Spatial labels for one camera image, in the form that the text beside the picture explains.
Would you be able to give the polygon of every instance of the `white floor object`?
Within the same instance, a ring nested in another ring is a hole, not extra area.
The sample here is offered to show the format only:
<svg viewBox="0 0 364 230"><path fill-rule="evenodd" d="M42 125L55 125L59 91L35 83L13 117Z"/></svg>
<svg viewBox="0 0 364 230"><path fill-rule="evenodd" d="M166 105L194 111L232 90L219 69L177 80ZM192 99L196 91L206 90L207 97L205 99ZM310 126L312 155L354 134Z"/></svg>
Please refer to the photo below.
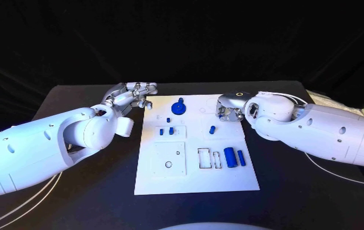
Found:
<svg viewBox="0 0 364 230"><path fill-rule="evenodd" d="M153 110L144 112L135 195L259 190L242 124L222 122L215 116L219 96L147 97ZM180 97L187 110L183 115L174 115L171 105ZM215 134L209 133L212 126L216 126ZM235 152L243 151L245 167L239 164L236 168L228 168L226 147L233 147ZM210 169L200 169L199 148L209 148ZM216 169L213 152L219 152L222 169Z"/></svg>

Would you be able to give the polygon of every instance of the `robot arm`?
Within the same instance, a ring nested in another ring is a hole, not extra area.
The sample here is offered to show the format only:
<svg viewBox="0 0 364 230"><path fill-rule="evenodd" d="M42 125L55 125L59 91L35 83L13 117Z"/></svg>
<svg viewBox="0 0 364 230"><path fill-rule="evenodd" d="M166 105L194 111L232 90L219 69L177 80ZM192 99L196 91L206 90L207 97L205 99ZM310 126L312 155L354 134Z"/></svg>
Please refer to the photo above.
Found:
<svg viewBox="0 0 364 230"><path fill-rule="evenodd" d="M0 133L0 195L18 191L72 167L102 150L114 134L128 137L133 106L151 109L146 94L156 83L115 85L102 103L12 127Z"/></svg>
<svg viewBox="0 0 364 230"><path fill-rule="evenodd" d="M222 121L241 121L245 115L265 139L320 158L364 166L364 117L333 107L294 104L285 95L223 94L216 116Z"/></svg>

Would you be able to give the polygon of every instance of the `blue battery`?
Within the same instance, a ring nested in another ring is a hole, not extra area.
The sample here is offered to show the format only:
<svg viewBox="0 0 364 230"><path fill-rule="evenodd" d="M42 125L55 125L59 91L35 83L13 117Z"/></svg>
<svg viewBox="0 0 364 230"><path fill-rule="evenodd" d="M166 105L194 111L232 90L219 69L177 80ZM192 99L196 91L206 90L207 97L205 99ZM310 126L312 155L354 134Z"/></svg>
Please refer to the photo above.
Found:
<svg viewBox="0 0 364 230"><path fill-rule="evenodd" d="M212 128L210 128L210 134L215 134L215 129L216 129L216 127L212 126Z"/></svg>
<svg viewBox="0 0 364 230"><path fill-rule="evenodd" d="M223 150L223 153L226 155L226 163L228 163L228 168L235 168L238 167L238 161L236 161L236 157L235 157L235 151L232 147L228 147Z"/></svg>
<svg viewBox="0 0 364 230"><path fill-rule="evenodd" d="M243 152L242 152L242 150L238 150L238 156L239 156L239 159L241 159L241 164L242 164L242 166L245 166L246 163L245 163L245 157L243 157Z"/></svg>

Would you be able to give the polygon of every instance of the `black backdrop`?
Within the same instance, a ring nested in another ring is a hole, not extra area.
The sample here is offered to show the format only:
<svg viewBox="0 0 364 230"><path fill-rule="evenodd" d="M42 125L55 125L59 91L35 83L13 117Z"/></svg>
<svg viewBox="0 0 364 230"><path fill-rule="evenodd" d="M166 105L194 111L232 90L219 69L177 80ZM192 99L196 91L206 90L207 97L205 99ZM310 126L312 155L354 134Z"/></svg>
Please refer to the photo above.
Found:
<svg viewBox="0 0 364 230"><path fill-rule="evenodd" d="M288 79L363 107L363 0L0 2L2 128L58 84Z"/></svg>

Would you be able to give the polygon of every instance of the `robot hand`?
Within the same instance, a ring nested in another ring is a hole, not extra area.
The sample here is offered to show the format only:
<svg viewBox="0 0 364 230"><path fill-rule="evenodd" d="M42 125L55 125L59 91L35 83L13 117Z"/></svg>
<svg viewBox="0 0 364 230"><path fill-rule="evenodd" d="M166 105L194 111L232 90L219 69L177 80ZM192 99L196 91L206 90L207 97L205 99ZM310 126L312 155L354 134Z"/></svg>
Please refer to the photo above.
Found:
<svg viewBox="0 0 364 230"><path fill-rule="evenodd" d="M72 167L102 150L114 134L128 137L134 121L125 117L133 106L151 109L146 94L156 83L120 83L102 103L56 114L0 133L0 195L18 191Z"/></svg>
<svg viewBox="0 0 364 230"><path fill-rule="evenodd" d="M216 116L239 122L243 115L265 139L282 141L320 158L364 166L363 116L282 93L259 92L253 97L245 92L223 94Z"/></svg>

